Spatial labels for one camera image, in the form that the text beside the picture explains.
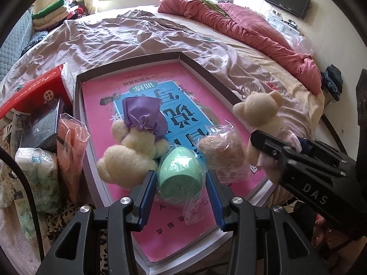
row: stack of clothes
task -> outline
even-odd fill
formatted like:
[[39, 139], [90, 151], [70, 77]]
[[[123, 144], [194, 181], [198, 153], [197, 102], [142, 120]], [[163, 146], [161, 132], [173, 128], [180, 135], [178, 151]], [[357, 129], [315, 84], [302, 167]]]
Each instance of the stack of clothes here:
[[335, 101], [340, 100], [340, 94], [343, 90], [342, 73], [334, 65], [326, 68], [325, 72], [321, 72], [322, 88], [331, 94]]
[[48, 31], [62, 25], [64, 20], [75, 20], [85, 15], [85, 8], [75, 0], [58, 0], [32, 15], [35, 31]]

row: purple fabric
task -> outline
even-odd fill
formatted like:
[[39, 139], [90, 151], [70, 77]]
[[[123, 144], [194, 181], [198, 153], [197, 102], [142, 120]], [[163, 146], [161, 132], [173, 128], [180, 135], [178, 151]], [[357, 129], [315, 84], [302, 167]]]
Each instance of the purple fabric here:
[[136, 127], [139, 130], [150, 130], [156, 137], [161, 139], [168, 131], [168, 124], [159, 108], [162, 99], [138, 96], [127, 97], [122, 100], [124, 122], [126, 126]]

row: green towel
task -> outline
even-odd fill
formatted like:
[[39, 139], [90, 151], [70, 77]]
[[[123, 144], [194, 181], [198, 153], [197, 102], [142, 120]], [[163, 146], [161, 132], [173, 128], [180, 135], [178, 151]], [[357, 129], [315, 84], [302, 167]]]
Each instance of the green towel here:
[[207, 0], [200, 0], [200, 1], [203, 2], [204, 5], [208, 6], [209, 9], [218, 12], [219, 14], [226, 17], [227, 19], [230, 19], [229, 15], [222, 8], [220, 8], [217, 3], [212, 3], [212, 2], [207, 1]]
[[44, 10], [40, 11], [39, 13], [32, 15], [32, 20], [41, 19], [45, 17], [47, 14], [50, 14], [52, 11], [55, 11], [56, 9], [64, 5], [65, 5], [65, 0], [56, 1], [55, 3], [51, 4], [49, 7], [46, 7]]

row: white cabinet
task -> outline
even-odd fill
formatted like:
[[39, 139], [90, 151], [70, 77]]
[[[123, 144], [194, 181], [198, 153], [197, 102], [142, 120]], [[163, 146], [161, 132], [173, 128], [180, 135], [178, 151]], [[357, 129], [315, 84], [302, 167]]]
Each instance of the white cabinet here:
[[267, 16], [267, 22], [272, 25], [280, 34], [287, 36], [295, 36], [300, 34], [300, 32], [298, 32], [295, 28], [292, 28], [287, 23], [283, 22], [278, 16]]

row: blue gripper pad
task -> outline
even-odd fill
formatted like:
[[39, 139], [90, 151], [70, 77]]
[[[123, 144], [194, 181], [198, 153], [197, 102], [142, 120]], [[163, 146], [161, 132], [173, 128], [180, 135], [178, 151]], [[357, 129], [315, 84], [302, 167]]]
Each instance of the blue gripper pad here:
[[224, 207], [219, 196], [217, 187], [214, 184], [214, 179], [212, 178], [210, 172], [206, 173], [205, 185], [208, 192], [211, 208], [213, 210], [215, 223], [221, 228], [222, 231], [224, 231], [223, 229], [226, 225], [226, 222], [224, 220]]
[[143, 229], [143, 227], [146, 226], [148, 223], [150, 211], [152, 209], [152, 205], [154, 201], [154, 196], [157, 190], [157, 185], [156, 185], [157, 184], [157, 173], [154, 171], [149, 171], [148, 173], [153, 173], [153, 174], [151, 175], [149, 179], [145, 194], [141, 200], [140, 219], [139, 219], [139, 225], [141, 226], [141, 229]]

